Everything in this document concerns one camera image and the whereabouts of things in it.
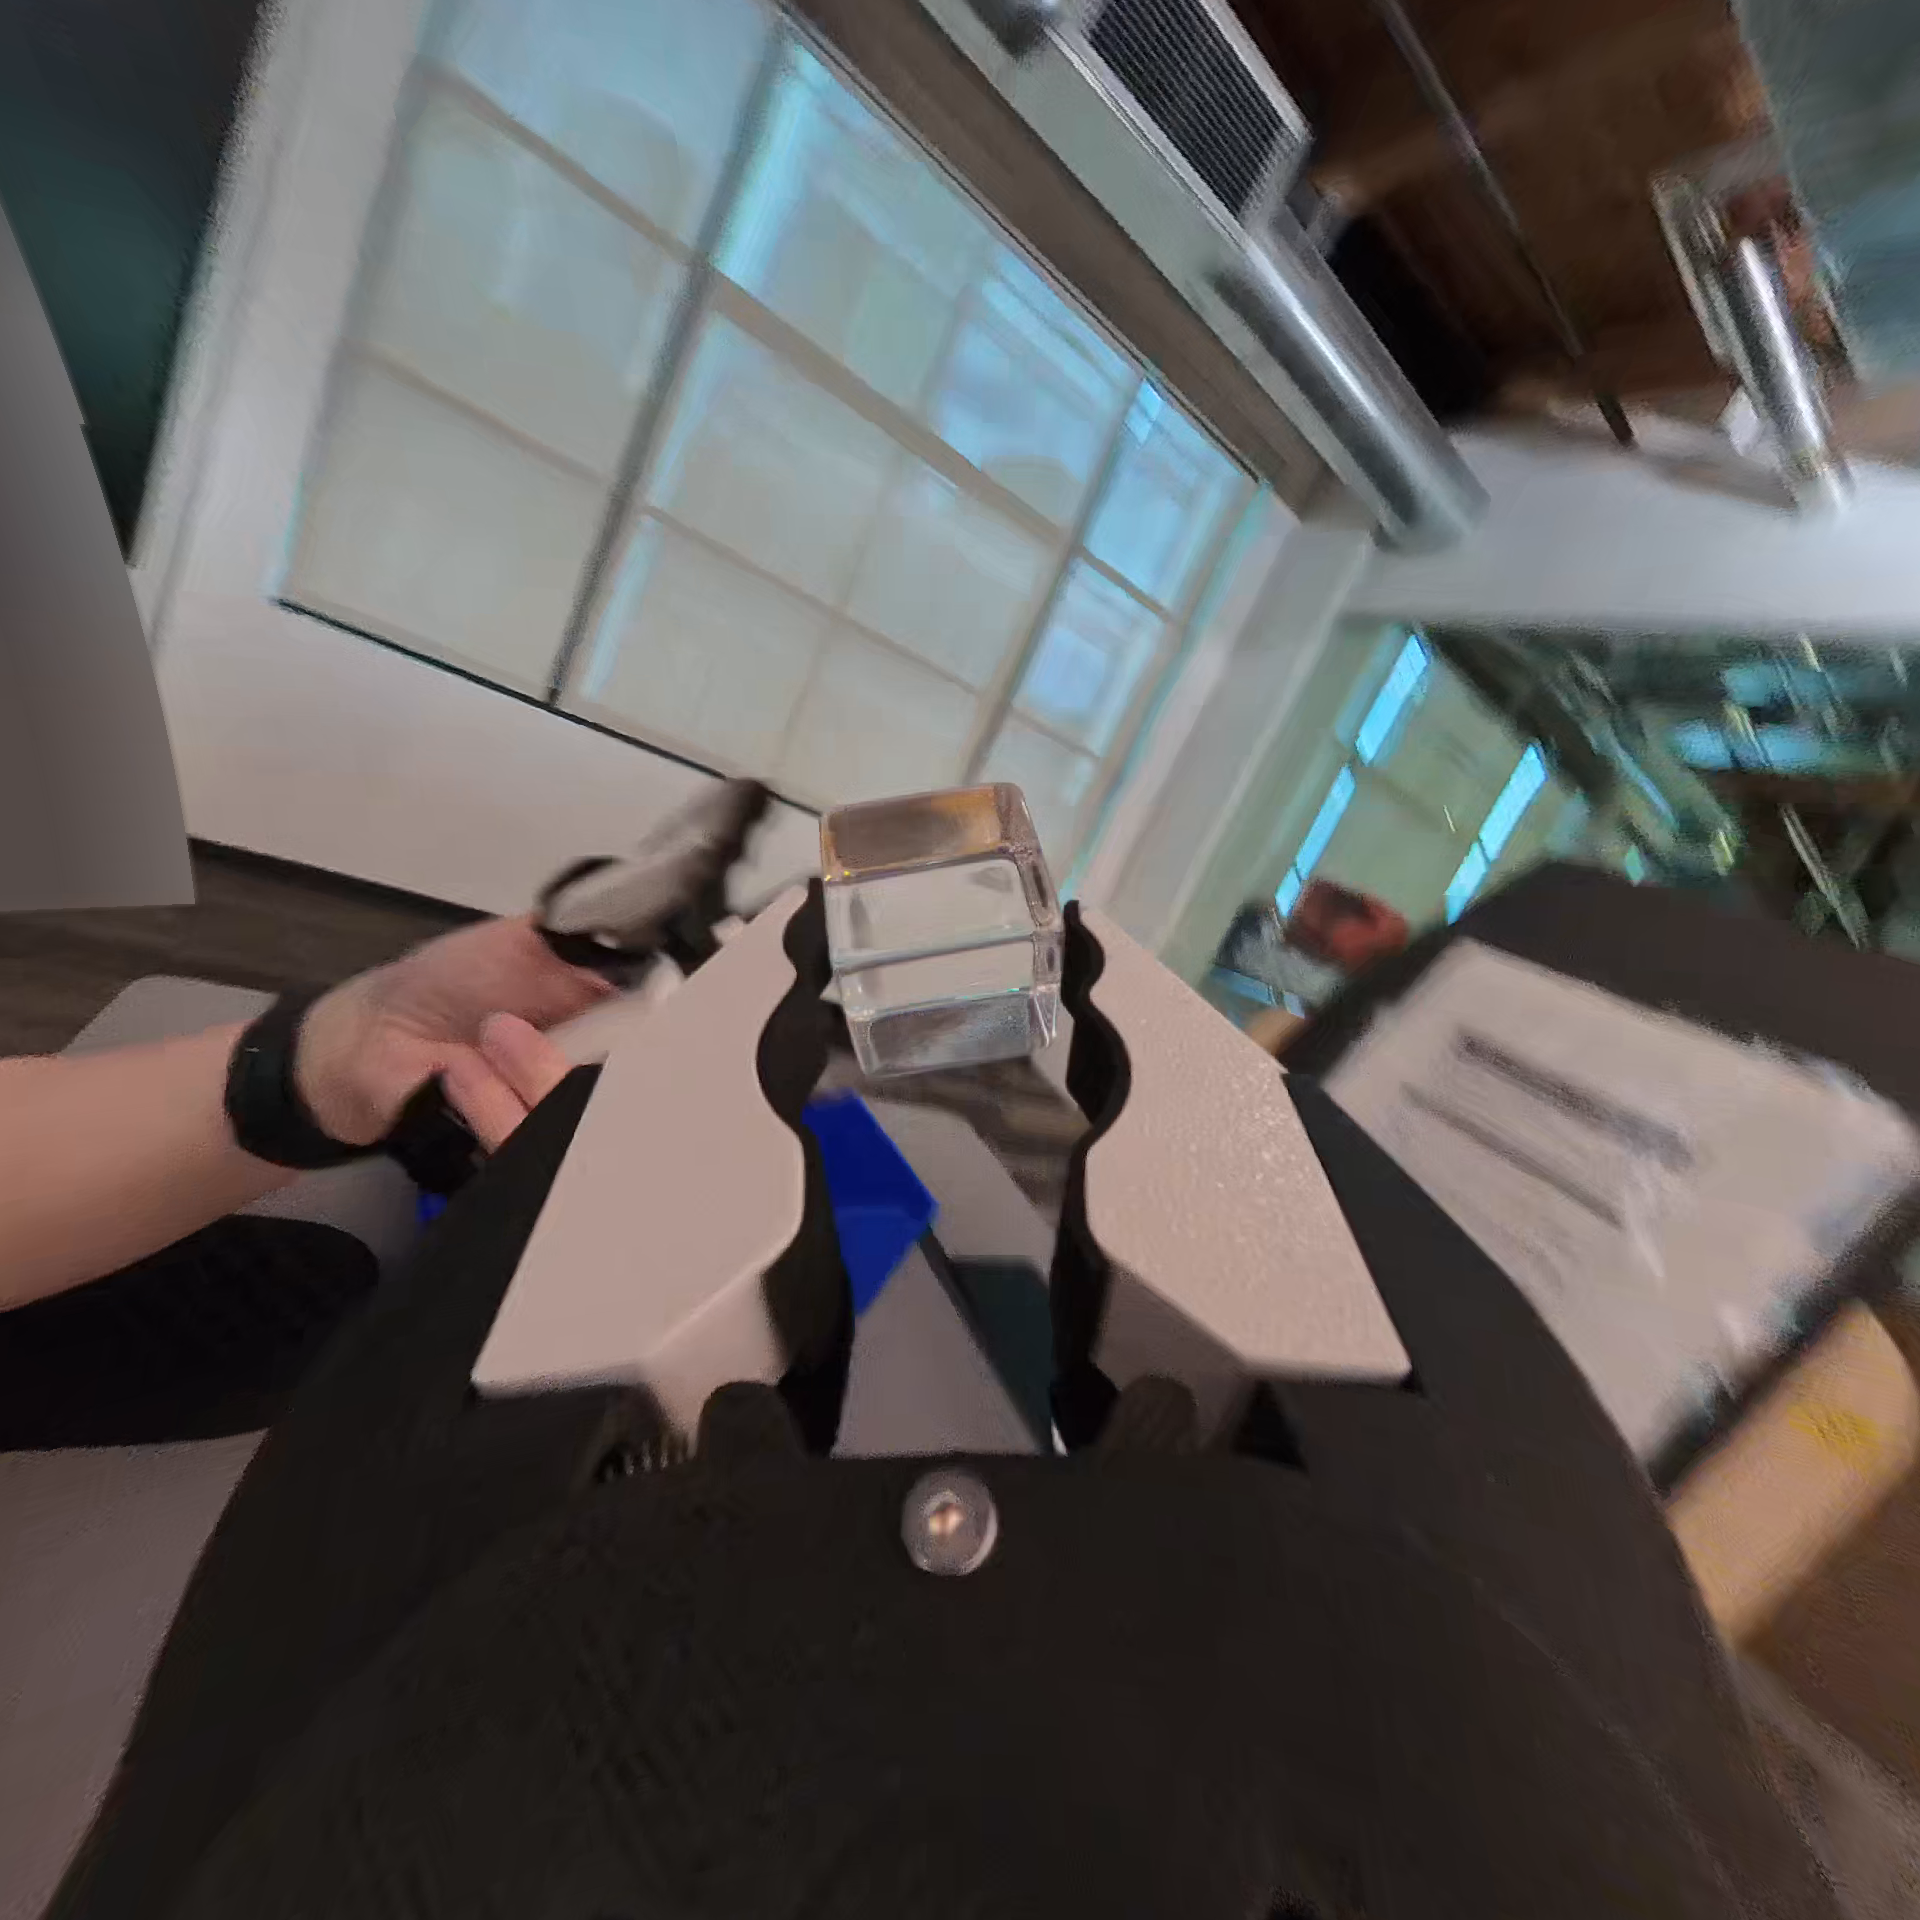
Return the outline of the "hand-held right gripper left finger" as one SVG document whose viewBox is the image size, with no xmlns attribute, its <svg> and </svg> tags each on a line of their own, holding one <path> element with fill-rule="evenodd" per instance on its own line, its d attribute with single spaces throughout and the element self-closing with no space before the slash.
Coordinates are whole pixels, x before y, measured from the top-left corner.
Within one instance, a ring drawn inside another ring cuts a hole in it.
<svg viewBox="0 0 1920 1920">
<path fill-rule="evenodd" d="M 691 1441 L 718 1387 L 756 1383 L 834 1450 L 855 1311 L 803 1119 L 830 976 L 812 881 L 610 1047 L 471 1367 L 482 1397 L 633 1387 Z"/>
</svg>

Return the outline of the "metal pipe fixture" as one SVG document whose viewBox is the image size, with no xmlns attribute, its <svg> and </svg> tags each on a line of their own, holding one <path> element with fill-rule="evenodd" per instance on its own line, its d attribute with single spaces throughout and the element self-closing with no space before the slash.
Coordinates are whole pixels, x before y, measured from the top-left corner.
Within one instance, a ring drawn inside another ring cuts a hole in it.
<svg viewBox="0 0 1920 1920">
<path fill-rule="evenodd" d="M 1837 512 L 1851 493 L 1822 372 L 1793 314 L 1777 223 L 1730 211 L 1687 176 L 1658 176 L 1665 240 L 1716 361 L 1759 428 L 1794 507 Z"/>
</svg>

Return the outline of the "person's left forearm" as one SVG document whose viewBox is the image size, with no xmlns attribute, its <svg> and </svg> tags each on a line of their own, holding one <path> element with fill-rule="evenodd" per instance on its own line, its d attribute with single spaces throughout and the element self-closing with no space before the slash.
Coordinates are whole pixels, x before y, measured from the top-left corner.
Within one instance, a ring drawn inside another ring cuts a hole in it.
<svg viewBox="0 0 1920 1920">
<path fill-rule="evenodd" d="M 223 1111 L 236 1035 L 3 1064 L 3 1307 L 109 1276 L 274 1186 Z"/>
</svg>

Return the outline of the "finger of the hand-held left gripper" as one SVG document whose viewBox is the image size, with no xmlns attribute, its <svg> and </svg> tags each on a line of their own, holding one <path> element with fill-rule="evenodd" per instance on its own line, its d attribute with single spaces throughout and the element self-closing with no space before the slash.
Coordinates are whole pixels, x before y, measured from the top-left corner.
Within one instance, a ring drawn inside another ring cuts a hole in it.
<svg viewBox="0 0 1920 1920">
<path fill-rule="evenodd" d="M 642 978 L 556 1025 L 556 1050 L 569 1065 L 601 1065 L 621 1050 L 663 1003 L 685 988 L 683 978 Z"/>
<path fill-rule="evenodd" d="M 663 947 L 729 909 L 729 876 L 773 804 L 755 779 L 711 784 L 618 856 L 569 861 L 540 893 L 550 947 Z"/>
</svg>

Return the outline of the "black mesh pad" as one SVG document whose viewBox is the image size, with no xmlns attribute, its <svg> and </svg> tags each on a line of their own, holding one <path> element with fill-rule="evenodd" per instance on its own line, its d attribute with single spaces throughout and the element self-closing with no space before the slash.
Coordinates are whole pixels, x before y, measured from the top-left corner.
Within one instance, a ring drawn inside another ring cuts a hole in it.
<svg viewBox="0 0 1920 1920">
<path fill-rule="evenodd" d="M 317 1220 L 228 1216 L 3 1314 L 3 1451 L 181 1445 L 267 1429 L 380 1266 Z"/>
</svg>

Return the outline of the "large paned window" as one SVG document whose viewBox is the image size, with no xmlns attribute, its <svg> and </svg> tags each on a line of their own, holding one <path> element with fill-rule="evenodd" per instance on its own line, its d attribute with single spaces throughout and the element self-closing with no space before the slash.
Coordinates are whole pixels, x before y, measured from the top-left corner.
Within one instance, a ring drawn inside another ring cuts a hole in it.
<svg viewBox="0 0 1920 1920">
<path fill-rule="evenodd" d="M 305 610 L 809 808 L 1097 820 L 1254 477 L 769 4 L 435 4 Z"/>
</svg>

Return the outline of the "red equipment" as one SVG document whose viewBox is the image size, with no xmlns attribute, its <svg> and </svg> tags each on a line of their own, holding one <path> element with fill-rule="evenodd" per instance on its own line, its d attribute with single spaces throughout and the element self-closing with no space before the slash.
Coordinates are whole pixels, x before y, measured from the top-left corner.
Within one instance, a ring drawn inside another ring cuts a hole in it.
<svg viewBox="0 0 1920 1920">
<path fill-rule="evenodd" d="M 1332 881 L 1310 881 L 1287 915 L 1287 944 L 1343 976 L 1404 954 L 1407 940 L 1397 908 Z"/>
</svg>

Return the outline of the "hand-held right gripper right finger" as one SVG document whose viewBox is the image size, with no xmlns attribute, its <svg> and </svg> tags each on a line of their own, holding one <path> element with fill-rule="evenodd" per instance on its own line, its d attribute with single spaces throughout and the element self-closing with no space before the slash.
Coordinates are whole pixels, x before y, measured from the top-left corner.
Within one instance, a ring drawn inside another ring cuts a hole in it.
<svg viewBox="0 0 1920 1920">
<path fill-rule="evenodd" d="M 1401 1333 L 1279 1064 L 1118 924 L 1062 913 L 1062 1089 L 1084 1120 L 1047 1274 L 1049 1410 L 1091 1450 L 1146 1380 L 1203 1448 L 1282 1385 L 1399 1389 Z"/>
</svg>

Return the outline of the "dark teal mat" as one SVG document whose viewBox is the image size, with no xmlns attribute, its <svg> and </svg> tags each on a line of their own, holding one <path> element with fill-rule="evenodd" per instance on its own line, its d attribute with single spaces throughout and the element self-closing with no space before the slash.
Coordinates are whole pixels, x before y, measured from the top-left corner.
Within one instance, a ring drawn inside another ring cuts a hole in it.
<svg viewBox="0 0 1920 1920">
<path fill-rule="evenodd" d="M 1055 1453 L 1051 1311 L 1043 1274 L 1018 1257 L 966 1256 L 948 1263 L 946 1282 L 1036 1451 Z"/>
</svg>

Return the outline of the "round silver air duct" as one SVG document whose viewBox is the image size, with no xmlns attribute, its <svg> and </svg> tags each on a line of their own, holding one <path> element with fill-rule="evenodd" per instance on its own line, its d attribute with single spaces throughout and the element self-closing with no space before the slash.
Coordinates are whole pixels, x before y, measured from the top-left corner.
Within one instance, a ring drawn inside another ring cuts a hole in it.
<svg viewBox="0 0 1920 1920">
<path fill-rule="evenodd" d="M 1291 211 L 1310 124 L 1228 4 L 929 2 L 933 25 L 1407 553 L 1486 493 Z"/>
</svg>

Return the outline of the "blue storage bin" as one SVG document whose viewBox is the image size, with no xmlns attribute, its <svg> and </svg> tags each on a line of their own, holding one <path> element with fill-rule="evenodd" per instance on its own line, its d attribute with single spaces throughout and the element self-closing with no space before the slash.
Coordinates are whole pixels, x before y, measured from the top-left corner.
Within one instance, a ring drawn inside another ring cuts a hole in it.
<svg viewBox="0 0 1920 1920">
<path fill-rule="evenodd" d="M 517 1369 L 652 1353 L 755 1293 L 809 1213 L 821 1161 L 827 1242 L 867 1314 L 937 1220 L 937 1201 L 855 1096 L 780 1119 L 758 1096 L 647 1096 L 604 1072 L 494 1321 Z"/>
</svg>

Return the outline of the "person's left hand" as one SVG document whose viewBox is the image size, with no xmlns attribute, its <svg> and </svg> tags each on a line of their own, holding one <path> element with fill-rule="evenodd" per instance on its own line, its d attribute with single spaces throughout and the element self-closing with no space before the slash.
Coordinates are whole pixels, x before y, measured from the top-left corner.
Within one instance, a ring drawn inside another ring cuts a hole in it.
<svg viewBox="0 0 1920 1920">
<path fill-rule="evenodd" d="M 437 1084 L 494 1151 L 569 1072 L 550 1028 L 612 993 L 526 920 L 471 924 L 325 993 L 299 1025 L 294 1087 L 325 1137 L 375 1145 Z"/>
</svg>

